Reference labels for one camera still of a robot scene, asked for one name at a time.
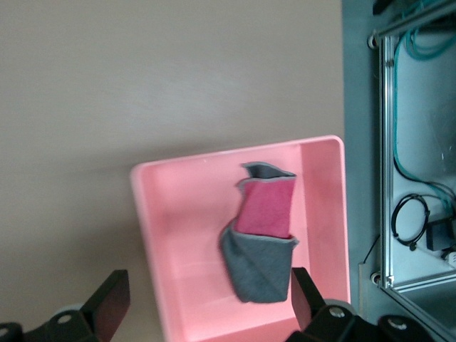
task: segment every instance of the pink and gray towel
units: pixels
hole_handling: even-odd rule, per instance
[[[225,264],[241,301],[285,301],[292,251],[299,243],[289,234],[296,175],[265,162],[242,166],[249,178],[238,184],[241,209],[222,233]]]

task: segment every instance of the pink tray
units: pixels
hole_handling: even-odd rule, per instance
[[[298,324],[289,300],[244,304],[235,296],[219,235],[236,216],[242,163],[297,174],[293,266],[306,267],[325,299],[350,301],[343,143],[335,136],[138,165],[132,183],[165,338],[169,342],[284,341]]]

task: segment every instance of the pink plastic bin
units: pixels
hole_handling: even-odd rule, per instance
[[[169,342],[284,341],[299,328],[291,296],[242,303],[219,250],[241,204],[242,163],[297,174],[293,266],[306,267],[325,299],[350,301],[343,143],[335,136],[138,165],[132,183],[165,338]]]

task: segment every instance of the black object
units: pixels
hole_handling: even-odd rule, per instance
[[[393,0],[377,0],[373,7],[372,7],[372,13],[374,16],[377,16],[379,14],[382,14],[383,11],[386,10],[388,6],[393,2]]]
[[[441,251],[456,244],[452,224],[452,217],[428,222],[426,225],[427,248],[431,251]]]
[[[411,318],[383,316],[374,326],[342,306],[326,305],[304,268],[293,268],[291,302],[302,331],[292,333],[286,342],[434,341]]]
[[[80,310],[58,313],[28,333],[18,323],[0,323],[0,342],[109,342],[129,306],[128,272],[117,270]]]
[[[425,220],[424,220],[424,223],[423,223],[423,228],[410,240],[402,240],[400,237],[399,237],[399,234],[398,234],[398,231],[396,229],[396,221],[398,219],[398,215],[399,215],[399,211],[403,208],[403,206],[405,204],[407,204],[408,201],[410,200],[416,200],[418,201],[419,203],[421,203],[421,205],[423,206],[423,209],[424,209],[424,213],[425,213]],[[428,221],[429,221],[429,215],[430,215],[430,211],[429,211],[429,208],[427,206],[428,204],[426,203],[425,199],[423,198],[423,196],[421,195],[418,195],[418,194],[409,194],[405,197],[403,197],[398,205],[396,206],[396,208],[394,208],[394,211],[393,211],[393,215],[391,216],[391,231],[393,232],[393,236],[401,243],[403,244],[404,246],[408,246],[410,247],[410,250],[414,251],[416,249],[416,243],[418,242],[419,239],[421,239],[421,237],[424,235],[425,231],[426,231],[426,228],[427,228],[427,225],[428,225]]]

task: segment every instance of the folded cloth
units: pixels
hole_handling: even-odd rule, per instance
[[[242,234],[230,224],[220,240],[234,291],[243,302],[285,301],[295,237],[280,239]]]
[[[291,197],[296,175],[265,162],[243,164],[250,178],[238,188],[244,196],[234,230],[289,238]]]

